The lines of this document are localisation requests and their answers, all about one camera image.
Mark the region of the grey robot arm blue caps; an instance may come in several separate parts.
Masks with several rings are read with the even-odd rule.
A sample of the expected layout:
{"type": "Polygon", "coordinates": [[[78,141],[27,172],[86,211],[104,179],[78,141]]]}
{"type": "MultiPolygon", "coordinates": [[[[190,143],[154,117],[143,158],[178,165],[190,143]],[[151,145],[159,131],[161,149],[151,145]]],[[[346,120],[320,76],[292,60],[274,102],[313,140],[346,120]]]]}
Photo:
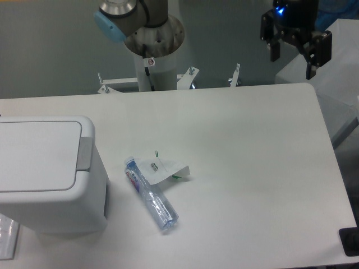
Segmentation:
{"type": "MultiPolygon", "coordinates": [[[[260,39],[270,49],[270,60],[280,57],[280,42],[303,55],[306,79],[332,58],[332,32],[319,32],[315,21],[319,1],[273,1],[261,17],[260,39]]],[[[174,53],[183,43],[182,24],[169,15],[167,1],[101,1],[94,20],[103,34],[141,58],[159,58],[174,53]]]]}

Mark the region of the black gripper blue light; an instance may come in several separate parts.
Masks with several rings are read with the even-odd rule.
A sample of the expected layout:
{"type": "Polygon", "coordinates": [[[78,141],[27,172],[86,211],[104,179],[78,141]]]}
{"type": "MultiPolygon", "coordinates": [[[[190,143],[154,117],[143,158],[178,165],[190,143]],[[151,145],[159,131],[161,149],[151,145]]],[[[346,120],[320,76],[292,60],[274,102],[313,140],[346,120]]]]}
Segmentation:
{"type": "Polygon", "coordinates": [[[332,59],[332,32],[315,31],[318,6],[318,1],[273,1],[273,9],[261,16],[260,39],[269,47],[270,61],[280,58],[280,40],[291,45],[298,40],[298,50],[307,63],[307,80],[332,59]]]}

